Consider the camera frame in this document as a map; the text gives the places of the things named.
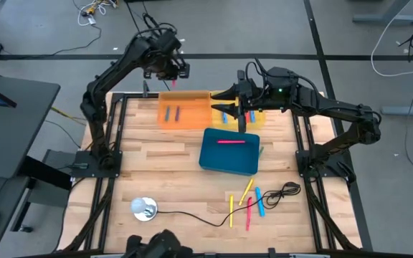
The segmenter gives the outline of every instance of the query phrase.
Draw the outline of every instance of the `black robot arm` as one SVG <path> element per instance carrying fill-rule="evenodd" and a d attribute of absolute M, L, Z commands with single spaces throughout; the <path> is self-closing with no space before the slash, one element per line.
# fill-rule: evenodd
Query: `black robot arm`
<path fill-rule="evenodd" d="M 144 33 L 151 32 L 149 37 Z M 160 80 L 175 80 L 189 76 L 189 64 L 176 56 L 181 47 L 176 30 L 156 27 L 137 33 L 117 62 L 87 85 L 82 97 L 81 111 L 89 122 L 92 135 L 91 155 L 97 160 L 100 170 L 110 170 L 115 165 L 113 154 L 105 141 L 103 124 L 107 119 L 105 96 L 127 74 L 136 68 L 143 68 L 144 77 L 156 73 Z"/>
<path fill-rule="evenodd" d="M 310 166 L 322 166 L 329 156 L 345 151 L 354 144 L 372 144 L 380 139 L 380 118 L 370 107 L 353 105 L 323 97 L 318 90 L 312 90 L 302 86 L 299 79 L 313 83 L 294 72 L 273 67 L 263 74 L 265 76 L 264 87 L 257 87 L 254 80 L 245 79 L 245 72 L 239 71 L 239 82 L 230 89 L 212 96 L 215 100 L 239 99 L 239 105 L 217 104 L 213 108 L 225 112 L 238 119 L 239 132 L 246 131 L 245 113 L 250 110 L 291 110 L 295 115 L 311 117 L 323 115 L 329 118 L 351 122 L 351 126 L 345 133 L 328 141 L 323 145 L 315 144 L 310 150 Z"/>

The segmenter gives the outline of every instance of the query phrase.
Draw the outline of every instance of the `black desk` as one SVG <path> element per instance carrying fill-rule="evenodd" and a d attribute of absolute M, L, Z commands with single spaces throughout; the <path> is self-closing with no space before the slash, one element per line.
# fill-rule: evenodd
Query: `black desk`
<path fill-rule="evenodd" d="M 42 180 L 70 189 L 68 175 L 27 156 L 59 90 L 52 83 L 0 77 L 0 92 L 17 103 L 0 107 L 0 241 L 27 186 Z"/>

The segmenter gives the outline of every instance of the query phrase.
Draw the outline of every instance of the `yellow tray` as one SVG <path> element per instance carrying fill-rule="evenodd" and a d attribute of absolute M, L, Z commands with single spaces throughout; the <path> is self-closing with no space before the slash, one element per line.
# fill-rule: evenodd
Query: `yellow tray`
<path fill-rule="evenodd" d="M 222 91 L 213 91 L 212 96 L 220 93 Z M 232 104 L 235 102 L 235 105 L 238 105 L 238 98 L 233 100 L 213 100 L 212 105 L 214 104 Z M 254 111 L 255 122 L 247 121 L 247 130 L 257 130 L 260 129 L 265 124 L 265 112 Z M 231 115 L 226 114 L 227 123 L 223 123 L 222 112 L 212 108 L 212 127 L 217 129 L 224 130 L 234 130 L 238 131 L 238 120 L 234 119 Z"/>

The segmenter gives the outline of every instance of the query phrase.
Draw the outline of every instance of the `blue marker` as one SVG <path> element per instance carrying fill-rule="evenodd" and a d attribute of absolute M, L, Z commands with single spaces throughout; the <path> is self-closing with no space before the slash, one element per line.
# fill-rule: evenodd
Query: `blue marker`
<path fill-rule="evenodd" d="M 170 106 L 166 107 L 165 121 L 170 118 Z"/>
<path fill-rule="evenodd" d="M 259 202 L 257 203 L 257 205 L 259 206 L 259 215 L 265 216 L 264 204 L 262 204 L 262 199 L 261 199 L 262 198 L 261 190 L 259 189 L 259 187 L 256 187 L 255 191 L 256 191 L 256 198 L 259 200 Z"/>
<path fill-rule="evenodd" d="M 225 112 L 222 113 L 222 123 L 227 123 L 227 114 Z"/>
<path fill-rule="evenodd" d="M 255 112 L 253 110 L 250 111 L 250 119 L 251 123 L 256 123 Z"/>

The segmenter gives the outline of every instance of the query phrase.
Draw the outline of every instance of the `pink highlighter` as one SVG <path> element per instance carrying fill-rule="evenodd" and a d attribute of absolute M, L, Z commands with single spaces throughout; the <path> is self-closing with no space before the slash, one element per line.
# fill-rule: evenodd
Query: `pink highlighter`
<path fill-rule="evenodd" d="M 245 143 L 244 140 L 218 140 L 219 144 L 234 144 L 234 143 Z"/>
<path fill-rule="evenodd" d="M 247 231 L 249 231 L 250 230 L 250 221 L 251 221 L 251 199 L 252 199 L 252 197 L 249 197 L 248 198 L 248 209 L 247 209 L 247 211 L 248 211 L 248 215 L 247 215 Z"/>

